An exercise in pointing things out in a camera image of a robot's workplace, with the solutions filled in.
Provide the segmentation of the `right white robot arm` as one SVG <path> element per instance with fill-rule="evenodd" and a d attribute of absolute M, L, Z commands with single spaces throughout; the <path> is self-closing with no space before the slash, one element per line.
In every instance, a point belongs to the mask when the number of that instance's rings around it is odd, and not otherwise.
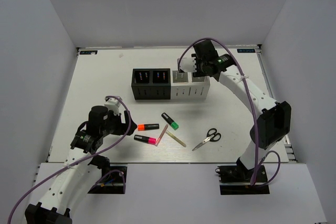
<path fill-rule="evenodd" d="M 237 175 L 254 184 L 256 174 L 271 149 L 290 131 L 291 106 L 264 94 L 243 72 L 240 64 L 228 51 L 220 56 L 214 40 L 203 38 L 193 43 L 196 72 L 214 78 L 227 87 L 251 112 L 253 125 L 251 141 L 238 158 Z"/>

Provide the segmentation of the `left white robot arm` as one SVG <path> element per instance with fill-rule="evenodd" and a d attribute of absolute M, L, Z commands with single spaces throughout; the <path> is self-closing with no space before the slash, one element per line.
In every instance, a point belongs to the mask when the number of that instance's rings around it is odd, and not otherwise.
<path fill-rule="evenodd" d="M 124 139 L 135 129 L 128 109 L 119 113 L 111 105 L 93 106 L 76 130 L 62 169 L 50 176 L 53 182 L 40 200 L 27 206 L 27 223 L 72 223 L 78 205 L 94 184 L 110 178 L 109 159 L 100 148 L 104 138 L 117 135 Z"/>

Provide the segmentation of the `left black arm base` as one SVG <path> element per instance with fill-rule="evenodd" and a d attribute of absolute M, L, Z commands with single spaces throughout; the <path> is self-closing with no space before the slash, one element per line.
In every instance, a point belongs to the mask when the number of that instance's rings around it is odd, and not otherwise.
<path fill-rule="evenodd" d="M 125 194 L 127 171 L 128 167 L 126 165 L 110 166 L 106 168 L 101 173 L 101 180 L 99 180 L 88 193 L 102 195 Z"/>

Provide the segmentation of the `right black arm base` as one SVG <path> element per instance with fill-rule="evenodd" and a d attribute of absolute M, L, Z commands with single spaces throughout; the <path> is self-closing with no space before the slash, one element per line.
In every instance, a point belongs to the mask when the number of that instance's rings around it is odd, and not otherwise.
<path fill-rule="evenodd" d="M 250 179 L 243 179 L 238 176 L 235 165 L 218 166 L 215 172 L 219 177 L 220 194 L 227 195 L 269 195 L 266 169 L 261 166 L 257 173 L 256 184 L 251 186 Z"/>

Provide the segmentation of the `orange highlighter marker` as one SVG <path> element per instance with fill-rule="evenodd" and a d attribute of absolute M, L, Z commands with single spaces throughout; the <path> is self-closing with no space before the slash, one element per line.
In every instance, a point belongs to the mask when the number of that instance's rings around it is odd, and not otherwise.
<path fill-rule="evenodd" d="M 157 123 L 154 124 L 138 124 L 138 131 L 149 131 L 149 130 L 158 130 L 160 125 Z"/>

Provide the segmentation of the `yellow pen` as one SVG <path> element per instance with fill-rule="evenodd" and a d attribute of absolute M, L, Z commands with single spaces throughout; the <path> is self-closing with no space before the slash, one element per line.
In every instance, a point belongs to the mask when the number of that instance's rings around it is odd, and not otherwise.
<path fill-rule="evenodd" d="M 186 147 L 186 144 L 181 141 L 179 138 L 177 138 L 175 135 L 173 135 L 171 132 L 166 131 L 165 132 L 169 137 L 171 137 L 173 140 L 175 140 L 176 142 L 178 142 L 180 145 L 182 145 L 183 147 Z"/>

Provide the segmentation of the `pink pen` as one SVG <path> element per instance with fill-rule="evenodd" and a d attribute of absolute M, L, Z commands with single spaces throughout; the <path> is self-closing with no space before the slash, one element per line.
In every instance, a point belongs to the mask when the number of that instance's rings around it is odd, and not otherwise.
<path fill-rule="evenodd" d="M 160 141 L 162 140 L 167 128 L 168 128 L 168 124 L 165 125 L 165 127 L 163 128 L 162 132 L 160 133 L 159 137 L 157 138 L 156 142 L 155 142 L 155 146 L 158 146 Z"/>

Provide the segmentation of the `green highlighter marker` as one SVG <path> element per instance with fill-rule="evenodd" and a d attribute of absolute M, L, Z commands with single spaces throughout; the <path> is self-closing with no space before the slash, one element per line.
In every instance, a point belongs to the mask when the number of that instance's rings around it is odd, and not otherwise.
<path fill-rule="evenodd" d="M 179 125 L 166 113 L 162 113 L 161 117 L 167 122 L 167 124 L 174 130 L 179 128 Z"/>

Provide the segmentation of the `pink highlighter marker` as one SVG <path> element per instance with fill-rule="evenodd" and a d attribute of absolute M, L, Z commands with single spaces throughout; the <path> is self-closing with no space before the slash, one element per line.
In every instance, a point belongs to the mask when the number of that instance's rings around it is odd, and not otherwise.
<path fill-rule="evenodd" d="M 148 143 L 148 144 L 151 144 L 151 145 L 156 144 L 156 139 L 152 138 L 152 137 L 148 137 L 148 136 L 135 135 L 134 140 L 139 141 L 139 142 L 143 142 L 143 143 Z"/>

